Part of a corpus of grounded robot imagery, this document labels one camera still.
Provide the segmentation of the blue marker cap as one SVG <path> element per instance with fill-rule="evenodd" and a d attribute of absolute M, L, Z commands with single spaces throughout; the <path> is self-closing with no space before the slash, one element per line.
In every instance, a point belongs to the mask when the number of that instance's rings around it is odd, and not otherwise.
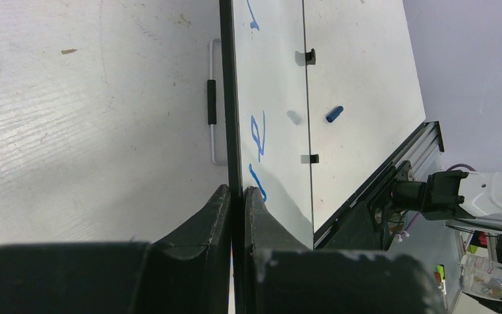
<path fill-rule="evenodd" d="M 340 115 L 341 113 L 344 111 L 344 107 L 341 106 L 341 105 L 338 105 L 334 108 L 332 108 L 332 110 L 330 110 L 326 115 L 325 115 L 325 120 L 328 122 L 328 123 L 333 123 Z"/>

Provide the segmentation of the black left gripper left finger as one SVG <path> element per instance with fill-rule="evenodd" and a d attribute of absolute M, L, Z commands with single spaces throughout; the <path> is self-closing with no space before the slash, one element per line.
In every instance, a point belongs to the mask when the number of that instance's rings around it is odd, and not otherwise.
<path fill-rule="evenodd" d="M 0 313 L 227 313 L 230 194 L 150 242 L 0 245 Z"/>

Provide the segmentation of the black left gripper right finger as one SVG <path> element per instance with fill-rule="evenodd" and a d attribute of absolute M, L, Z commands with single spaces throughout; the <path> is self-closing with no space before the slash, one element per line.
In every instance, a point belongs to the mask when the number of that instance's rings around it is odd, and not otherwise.
<path fill-rule="evenodd" d="M 270 212 L 256 187 L 244 192 L 247 313 L 444 313 L 421 263 L 380 251 L 313 251 Z"/>

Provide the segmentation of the black framed whiteboard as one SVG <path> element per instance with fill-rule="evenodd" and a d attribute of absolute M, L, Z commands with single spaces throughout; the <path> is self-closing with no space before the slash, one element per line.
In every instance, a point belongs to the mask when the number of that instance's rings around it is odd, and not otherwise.
<path fill-rule="evenodd" d="M 281 225 L 313 246 L 302 1 L 221 1 L 228 182 L 250 186 Z"/>

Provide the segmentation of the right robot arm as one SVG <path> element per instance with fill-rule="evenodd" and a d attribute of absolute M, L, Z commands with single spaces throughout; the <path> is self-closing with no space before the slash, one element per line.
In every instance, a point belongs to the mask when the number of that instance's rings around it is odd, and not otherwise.
<path fill-rule="evenodd" d="M 392 204 L 427 220 L 502 218 L 502 172 L 440 171 L 427 181 L 397 181 Z"/>

